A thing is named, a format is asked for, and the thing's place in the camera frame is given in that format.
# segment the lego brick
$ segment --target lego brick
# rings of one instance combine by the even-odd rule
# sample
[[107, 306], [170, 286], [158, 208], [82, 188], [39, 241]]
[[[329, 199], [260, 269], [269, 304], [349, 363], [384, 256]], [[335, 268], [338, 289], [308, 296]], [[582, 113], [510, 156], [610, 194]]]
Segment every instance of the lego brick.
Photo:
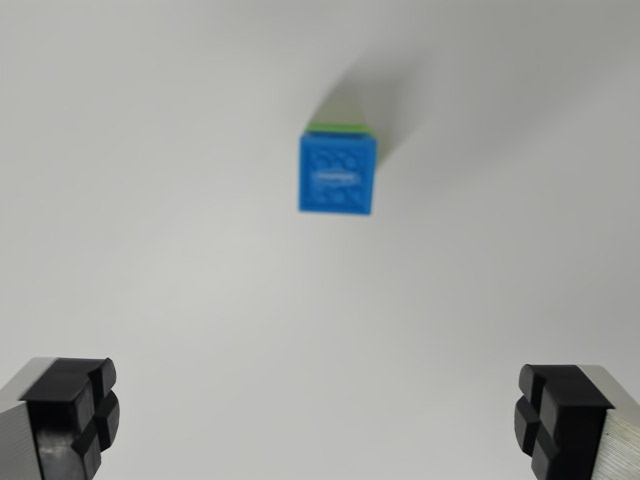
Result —
[[300, 142], [300, 210], [370, 214], [376, 151], [368, 131], [307, 131]]

